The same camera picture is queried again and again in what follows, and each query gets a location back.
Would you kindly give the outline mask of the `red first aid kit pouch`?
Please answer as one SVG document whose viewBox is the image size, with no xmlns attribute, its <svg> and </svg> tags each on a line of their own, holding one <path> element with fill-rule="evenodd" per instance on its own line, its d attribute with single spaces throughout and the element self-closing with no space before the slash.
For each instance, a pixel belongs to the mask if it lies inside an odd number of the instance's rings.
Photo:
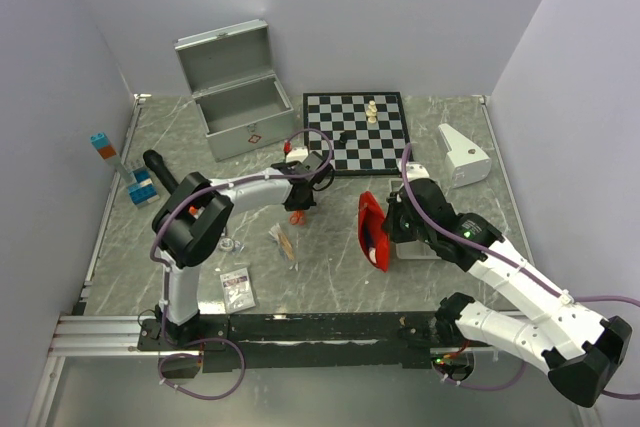
<svg viewBox="0 0 640 427">
<path fill-rule="evenodd" d="M 372 237 L 374 238 L 375 247 L 385 251 L 384 261 L 380 266 L 373 265 L 370 261 L 369 263 L 376 269 L 387 272 L 390 261 L 390 242 L 388 234 L 383 230 L 384 221 L 385 213 L 382 211 L 374 195 L 370 191 L 362 193 L 359 197 L 358 206 L 359 245 L 366 259 L 369 261 L 368 248 L 365 245 L 362 232 L 363 228 L 366 227 L 369 229 Z"/>
</svg>

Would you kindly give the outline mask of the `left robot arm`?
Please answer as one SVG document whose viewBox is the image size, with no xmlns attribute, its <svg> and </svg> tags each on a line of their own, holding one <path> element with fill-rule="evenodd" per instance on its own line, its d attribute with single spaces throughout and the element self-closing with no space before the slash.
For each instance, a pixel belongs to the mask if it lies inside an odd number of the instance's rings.
<svg viewBox="0 0 640 427">
<path fill-rule="evenodd" d="M 302 160 L 251 175 L 212 180 L 194 172 L 177 185 L 152 222 L 150 249 L 151 260 L 163 269 L 156 317 L 166 342 L 184 349 L 196 340 L 201 266 L 218 247 L 229 219 L 276 205 L 287 212 L 310 209 L 316 185 L 333 175 L 332 157 L 310 151 Z"/>
</svg>

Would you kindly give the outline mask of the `white gauze roll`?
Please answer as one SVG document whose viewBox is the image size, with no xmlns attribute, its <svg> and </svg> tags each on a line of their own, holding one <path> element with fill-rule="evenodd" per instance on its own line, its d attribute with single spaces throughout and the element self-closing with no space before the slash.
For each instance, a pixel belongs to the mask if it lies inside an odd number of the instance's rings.
<svg viewBox="0 0 640 427">
<path fill-rule="evenodd" d="M 368 258 L 373 265 L 380 266 L 384 261 L 384 250 L 380 250 L 377 247 L 368 248 Z"/>
</svg>

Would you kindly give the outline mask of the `orange handled scissors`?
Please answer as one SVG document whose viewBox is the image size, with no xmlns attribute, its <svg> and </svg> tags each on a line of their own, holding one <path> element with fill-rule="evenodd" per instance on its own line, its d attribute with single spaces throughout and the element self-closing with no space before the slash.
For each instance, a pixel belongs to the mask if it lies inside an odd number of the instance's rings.
<svg viewBox="0 0 640 427">
<path fill-rule="evenodd" d="M 306 223 L 306 215 L 302 210 L 297 210 L 289 217 L 289 223 L 291 225 L 304 225 Z"/>
</svg>

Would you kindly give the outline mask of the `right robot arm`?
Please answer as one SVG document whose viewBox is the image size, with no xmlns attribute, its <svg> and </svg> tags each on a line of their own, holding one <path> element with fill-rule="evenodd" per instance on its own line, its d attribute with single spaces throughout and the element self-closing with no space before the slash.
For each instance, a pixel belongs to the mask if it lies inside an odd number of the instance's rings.
<svg viewBox="0 0 640 427">
<path fill-rule="evenodd" d="M 396 243 L 421 241 L 436 255 L 485 283 L 520 313 L 512 318 L 455 293 L 436 313 L 448 345 L 491 345 L 543 372 L 566 399 L 591 407 L 622 365 L 632 327 L 606 318 L 561 290 L 476 213 L 458 213 L 436 182 L 418 178 L 387 198 L 383 229 Z"/>
</svg>

